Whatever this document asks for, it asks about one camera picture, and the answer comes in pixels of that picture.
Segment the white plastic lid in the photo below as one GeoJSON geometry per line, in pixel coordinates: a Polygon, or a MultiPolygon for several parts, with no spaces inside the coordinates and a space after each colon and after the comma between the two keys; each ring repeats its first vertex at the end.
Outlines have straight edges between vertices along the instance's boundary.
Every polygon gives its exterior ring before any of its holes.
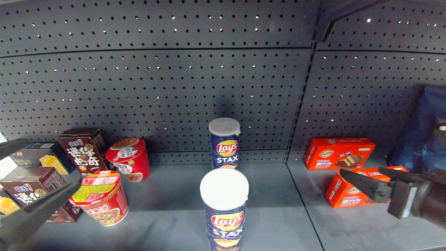
{"type": "Polygon", "coordinates": [[[217,168],[207,173],[200,184],[203,202],[215,210],[228,211],[248,199],[249,183],[245,175],[232,168],[217,168]]]}
{"type": "Polygon", "coordinates": [[[217,136],[225,137],[240,134],[240,124],[237,120],[229,117],[221,117],[209,123],[209,131],[217,136]]]}

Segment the lay's logo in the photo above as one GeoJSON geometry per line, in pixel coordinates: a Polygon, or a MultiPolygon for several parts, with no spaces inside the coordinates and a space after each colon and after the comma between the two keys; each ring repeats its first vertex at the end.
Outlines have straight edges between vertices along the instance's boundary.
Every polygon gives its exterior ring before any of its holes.
{"type": "Polygon", "coordinates": [[[326,150],[323,150],[323,151],[319,154],[319,157],[322,157],[322,158],[325,159],[325,158],[330,157],[333,153],[334,153],[333,150],[331,150],[331,149],[326,149],[326,150]]]}
{"type": "Polygon", "coordinates": [[[225,140],[217,145],[217,152],[221,156],[232,156],[237,151],[237,141],[236,140],[225,140]]]}
{"type": "Polygon", "coordinates": [[[215,227],[223,231],[232,231],[242,224],[243,217],[244,213],[241,211],[239,213],[213,215],[211,221],[215,227]]]}

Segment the robotic arm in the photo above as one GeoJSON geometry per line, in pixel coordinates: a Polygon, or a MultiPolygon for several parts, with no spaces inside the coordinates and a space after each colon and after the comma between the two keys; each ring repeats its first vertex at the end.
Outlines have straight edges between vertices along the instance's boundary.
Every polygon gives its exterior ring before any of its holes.
{"type": "Polygon", "coordinates": [[[348,170],[341,176],[375,202],[387,203],[387,212],[398,219],[415,216],[446,229],[446,171],[436,169],[421,175],[380,167],[390,182],[348,170]]]}
{"type": "MultiPolygon", "coordinates": [[[[0,159],[10,156],[29,145],[26,139],[16,139],[0,143],[0,159]]],[[[60,206],[79,190],[81,182],[67,184],[39,198],[32,204],[0,220],[0,251],[10,245],[23,243],[29,239],[60,206]]]]}

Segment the orange snack box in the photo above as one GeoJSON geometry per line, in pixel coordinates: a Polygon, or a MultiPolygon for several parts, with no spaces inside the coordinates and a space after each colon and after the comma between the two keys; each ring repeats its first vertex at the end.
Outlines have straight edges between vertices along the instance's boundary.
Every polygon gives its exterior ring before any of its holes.
{"type": "MultiPolygon", "coordinates": [[[[402,166],[387,167],[395,170],[407,172],[402,166]]],[[[364,168],[350,170],[371,178],[389,182],[390,178],[379,173],[378,168],[364,168]]],[[[359,189],[347,182],[340,174],[340,171],[333,177],[330,188],[325,193],[325,197],[333,208],[356,207],[363,205],[377,204],[359,189]]]]}
{"type": "Polygon", "coordinates": [[[310,170],[361,168],[374,148],[368,138],[313,138],[305,165],[310,170]]]}

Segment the chocolate wafer image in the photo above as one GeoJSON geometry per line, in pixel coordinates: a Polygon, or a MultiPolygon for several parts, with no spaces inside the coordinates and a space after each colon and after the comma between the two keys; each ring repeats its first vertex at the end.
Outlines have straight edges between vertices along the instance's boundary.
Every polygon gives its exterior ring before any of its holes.
{"type": "Polygon", "coordinates": [[[340,159],[336,162],[336,166],[338,167],[357,167],[359,164],[361,164],[363,160],[363,156],[355,156],[351,155],[344,159],[340,159]]]}

